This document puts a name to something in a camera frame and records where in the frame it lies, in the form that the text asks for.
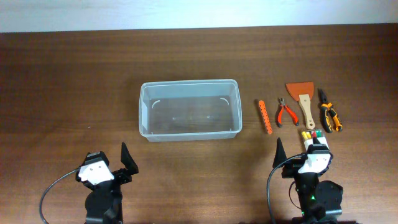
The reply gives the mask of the orange socket bit rail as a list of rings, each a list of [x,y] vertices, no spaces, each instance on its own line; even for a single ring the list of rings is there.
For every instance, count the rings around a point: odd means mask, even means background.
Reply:
[[[272,134],[273,130],[272,130],[271,122],[269,120],[269,115],[267,113],[265,102],[263,100],[259,100],[258,107],[261,112],[262,120],[263,120],[265,128],[266,128],[266,133]]]

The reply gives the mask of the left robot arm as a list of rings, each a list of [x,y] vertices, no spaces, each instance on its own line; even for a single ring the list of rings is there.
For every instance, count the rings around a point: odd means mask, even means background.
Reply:
[[[139,168],[124,142],[121,143],[123,168],[109,169],[109,160],[103,151],[88,153],[78,168],[76,181],[91,190],[85,200],[87,224],[120,224],[123,218],[121,186],[132,181]]]

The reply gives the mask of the orange black long-nose pliers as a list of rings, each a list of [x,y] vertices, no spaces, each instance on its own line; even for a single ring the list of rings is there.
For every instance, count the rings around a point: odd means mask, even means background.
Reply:
[[[320,97],[320,111],[321,111],[321,122],[327,133],[333,131],[341,132],[343,130],[343,123],[335,111],[333,104],[328,100],[325,92],[319,88],[318,95]]]

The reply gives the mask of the orange scraper wooden handle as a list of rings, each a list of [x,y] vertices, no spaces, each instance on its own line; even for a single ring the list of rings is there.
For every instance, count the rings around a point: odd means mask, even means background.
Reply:
[[[299,103],[305,118],[306,128],[314,129],[315,122],[311,111],[311,99],[314,94],[313,82],[286,83],[285,86],[290,96]]]

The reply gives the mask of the clear case of screwdrivers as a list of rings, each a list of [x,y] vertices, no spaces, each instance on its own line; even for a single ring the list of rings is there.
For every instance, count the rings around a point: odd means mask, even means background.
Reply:
[[[328,147],[325,133],[321,129],[302,131],[301,135],[303,137],[303,145],[306,151],[308,150],[310,145],[314,144],[314,139],[316,139],[320,144],[324,144]]]

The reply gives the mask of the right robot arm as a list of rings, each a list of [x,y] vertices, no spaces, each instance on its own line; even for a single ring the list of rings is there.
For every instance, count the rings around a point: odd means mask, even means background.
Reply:
[[[267,203],[271,202],[270,183],[274,172],[282,169],[284,179],[293,179],[301,217],[292,223],[337,223],[342,214],[343,187],[329,180],[319,181],[328,169],[333,154],[329,147],[313,138],[307,150],[288,158],[281,139],[277,139],[272,171],[267,180]]]

